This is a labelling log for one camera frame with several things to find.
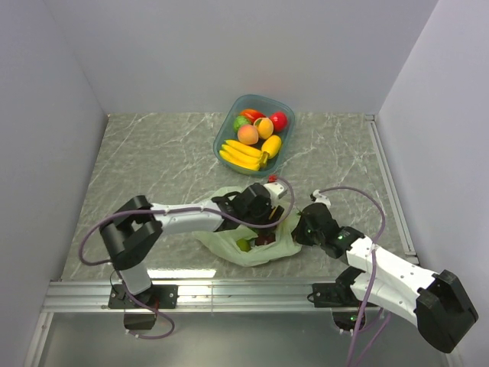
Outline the pale green plastic bag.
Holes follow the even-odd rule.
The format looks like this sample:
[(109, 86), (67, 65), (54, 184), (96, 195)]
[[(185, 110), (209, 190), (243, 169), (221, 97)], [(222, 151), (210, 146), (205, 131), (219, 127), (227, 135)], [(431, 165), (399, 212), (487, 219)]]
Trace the pale green plastic bag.
[[(297, 212), (291, 212), (276, 228), (276, 241), (269, 245), (255, 246), (254, 239), (257, 238), (257, 233), (243, 225), (225, 232), (194, 232), (193, 236), (214, 255), (241, 267), (254, 267), (293, 256), (301, 251), (301, 245), (294, 242), (291, 235), (298, 221)], [(238, 248), (236, 241), (239, 239), (250, 241), (249, 252), (242, 252)]]

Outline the yellow banana bunch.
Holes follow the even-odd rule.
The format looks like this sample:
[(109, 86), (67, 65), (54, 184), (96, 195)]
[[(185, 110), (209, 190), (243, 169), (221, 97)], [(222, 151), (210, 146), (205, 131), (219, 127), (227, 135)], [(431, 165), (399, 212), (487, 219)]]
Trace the yellow banana bunch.
[(219, 156), (230, 164), (250, 171), (265, 168), (269, 158), (268, 153), (231, 139), (221, 145)]

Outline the pink orange peach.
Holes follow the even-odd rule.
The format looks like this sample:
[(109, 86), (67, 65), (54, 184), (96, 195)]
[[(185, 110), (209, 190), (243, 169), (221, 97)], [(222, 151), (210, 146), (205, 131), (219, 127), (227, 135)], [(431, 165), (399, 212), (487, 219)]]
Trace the pink orange peach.
[(253, 125), (242, 126), (237, 132), (237, 136), (244, 145), (255, 145), (259, 141), (257, 130)]

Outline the orange round fruit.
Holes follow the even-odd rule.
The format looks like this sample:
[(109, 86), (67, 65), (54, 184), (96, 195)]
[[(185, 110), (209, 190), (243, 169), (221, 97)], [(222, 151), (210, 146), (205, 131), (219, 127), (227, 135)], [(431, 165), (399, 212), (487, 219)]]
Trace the orange round fruit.
[(253, 126), (256, 128), (260, 139), (266, 140), (274, 133), (274, 124), (268, 117), (255, 120)]

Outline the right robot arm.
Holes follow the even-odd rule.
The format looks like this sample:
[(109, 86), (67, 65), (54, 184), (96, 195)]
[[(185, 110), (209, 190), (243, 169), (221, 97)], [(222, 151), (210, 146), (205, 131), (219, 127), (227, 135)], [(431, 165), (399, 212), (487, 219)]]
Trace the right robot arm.
[(413, 265), (349, 226), (339, 226), (324, 203), (300, 214), (293, 239), (317, 245), (347, 268), (331, 284), (315, 283), (315, 307), (354, 307), (363, 299), (411, 322), (440, 352), (450, 353), (478, 321), (459, 278)]

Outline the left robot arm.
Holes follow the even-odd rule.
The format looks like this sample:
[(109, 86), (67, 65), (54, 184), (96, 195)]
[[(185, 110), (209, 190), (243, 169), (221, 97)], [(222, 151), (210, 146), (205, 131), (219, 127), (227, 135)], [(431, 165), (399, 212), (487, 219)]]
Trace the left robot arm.
[(275, 202), (287, 193), (278, 182), (253, 183), (198, 204), (166, 206), (139, 195), (129, 200), (99, 228), (116, 272), (126, 286), (126, 297), (136, 307), (154, 298), (144, 260), (162, 235), (187, 232), (227, 232), (246, 226), (269, 232), (284, 208)]

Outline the dark red fruit in bag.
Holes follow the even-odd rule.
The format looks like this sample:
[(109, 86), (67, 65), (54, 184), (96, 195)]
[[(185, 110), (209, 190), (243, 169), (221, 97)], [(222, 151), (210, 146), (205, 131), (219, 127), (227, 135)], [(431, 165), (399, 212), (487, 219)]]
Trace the dark red fruit in bag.
[(274, 234), (269, 235), (259, 235), (254, 239), (255, 246), (269, 245), (276, 241), (276, 236)]

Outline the green fruit in bag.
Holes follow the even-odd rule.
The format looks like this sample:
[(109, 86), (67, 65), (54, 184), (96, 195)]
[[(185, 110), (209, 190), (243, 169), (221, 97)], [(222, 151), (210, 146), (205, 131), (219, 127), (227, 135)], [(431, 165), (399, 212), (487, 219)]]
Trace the green fruit in bag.
[(249, 252), (251, 250), (251, 243), (247, 239), (239, 239), (236, 241), (236, 245), (242, 252)]

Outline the green round fruit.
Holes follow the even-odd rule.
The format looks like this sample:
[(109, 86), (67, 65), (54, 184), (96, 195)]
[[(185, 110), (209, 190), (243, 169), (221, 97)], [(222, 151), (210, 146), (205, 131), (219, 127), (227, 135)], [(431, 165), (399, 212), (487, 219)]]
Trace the green round fruit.
[(238, 115), (233, 121), (233, 130), (235, 133), (237, 133), (242, 126), (251, 125), (251, 124), (252, 121), (249, 118), (243, 115)]

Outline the yellow mango in tray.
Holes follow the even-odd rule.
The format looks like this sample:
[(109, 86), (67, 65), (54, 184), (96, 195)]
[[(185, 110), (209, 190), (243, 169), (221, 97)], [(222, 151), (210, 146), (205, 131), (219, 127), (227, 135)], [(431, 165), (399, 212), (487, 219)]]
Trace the yellow mango in tray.
[(267, 154), (268, 159), (273, 159), (277, 156), (282, 147), (282, 140), (278, 135), (271, 135), (262, 145), (261, 151)]

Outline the red apple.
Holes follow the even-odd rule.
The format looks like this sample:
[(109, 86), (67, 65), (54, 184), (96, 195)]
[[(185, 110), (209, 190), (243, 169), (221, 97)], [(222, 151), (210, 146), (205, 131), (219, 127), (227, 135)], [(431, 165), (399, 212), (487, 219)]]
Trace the red apple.
[(288, 118), (285, 112), (277, 111), (269, 116), (274, 126), (274, 132), (283, 131), (288, 125)]

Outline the red orange mango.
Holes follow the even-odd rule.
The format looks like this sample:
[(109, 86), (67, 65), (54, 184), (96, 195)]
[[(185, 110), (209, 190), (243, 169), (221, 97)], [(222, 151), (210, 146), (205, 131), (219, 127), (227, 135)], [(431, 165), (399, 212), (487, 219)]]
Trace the red orange mango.
[(266, 115), (263, 114), (262, 112), (259, 112), (256, 109), (244, 109), (241, 110), (239, 115), (244, 116), (245, 118), (249, 119), (251, 123), (254, 123), (257, 119), (265, 118)]

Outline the teal plastic tray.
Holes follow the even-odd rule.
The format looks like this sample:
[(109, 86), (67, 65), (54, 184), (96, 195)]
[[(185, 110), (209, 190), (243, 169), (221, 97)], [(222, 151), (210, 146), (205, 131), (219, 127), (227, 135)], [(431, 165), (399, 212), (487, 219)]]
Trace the teal plastic tray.
[(282, 162), (294, 127), (295, 114), (288, 106), (264, 96), (244, 95), (222, 123), (213, 151), (233, 171), (264, 177)]

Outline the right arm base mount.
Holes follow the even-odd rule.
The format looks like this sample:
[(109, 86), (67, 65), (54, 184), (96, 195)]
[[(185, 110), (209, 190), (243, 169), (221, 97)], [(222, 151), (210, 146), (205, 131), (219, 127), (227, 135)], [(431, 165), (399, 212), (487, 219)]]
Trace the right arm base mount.
[(357, 299), (350, 286), (364, 274), (362, 270), (348, 267), (332, 283), (314, 283), (307, 300), (315, 308), (331, 308), (332, 317), (340, 333), (353, 333), (362, 299)]

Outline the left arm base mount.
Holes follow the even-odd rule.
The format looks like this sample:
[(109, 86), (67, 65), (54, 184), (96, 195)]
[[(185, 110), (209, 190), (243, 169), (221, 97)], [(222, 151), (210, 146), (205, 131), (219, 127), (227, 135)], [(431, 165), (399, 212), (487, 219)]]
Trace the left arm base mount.
[(130, 296), (123, 284), (111, 286), (107, 308), (124, 311), (123, 324), (129, 332), (151, 331), (158, 318), (154, 310), (176, 308), (178, 286), (175, 284), (152, 284), (141, 294)]

